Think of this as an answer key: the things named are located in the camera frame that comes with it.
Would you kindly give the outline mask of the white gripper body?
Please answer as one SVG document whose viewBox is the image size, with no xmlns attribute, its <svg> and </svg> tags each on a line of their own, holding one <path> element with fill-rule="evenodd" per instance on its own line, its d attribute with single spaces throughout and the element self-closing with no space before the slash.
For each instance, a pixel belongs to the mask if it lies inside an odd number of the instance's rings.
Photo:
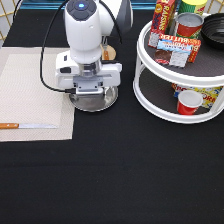
<svg viewBox="0 0 224 224">
<path fill-rule="evenodd" d="M 61 89 L 76 88 L 80 92 L 97 92 L 99 88 L 119 86 L 122 64 L 110 61 L 97 61 L 80 64 L 65 51 L 56 57 L 56 84 Z"/>
</svg>

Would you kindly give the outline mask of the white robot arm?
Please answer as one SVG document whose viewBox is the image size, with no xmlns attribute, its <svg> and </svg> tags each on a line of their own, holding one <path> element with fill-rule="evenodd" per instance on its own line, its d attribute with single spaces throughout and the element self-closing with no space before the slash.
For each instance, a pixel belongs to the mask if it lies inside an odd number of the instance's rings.
<svg viewBox="0 0 224 224">
<path fill-rule="evenodd" d="M 57 55 L 56 80 L 76 94 L 101 94 L 120 84 L 122 64 L 103 62 L 103 37 L 119 37 L 133 24 L 130 0 L 70 0 L 64 12 L 70 49 Z"/>
</svg>

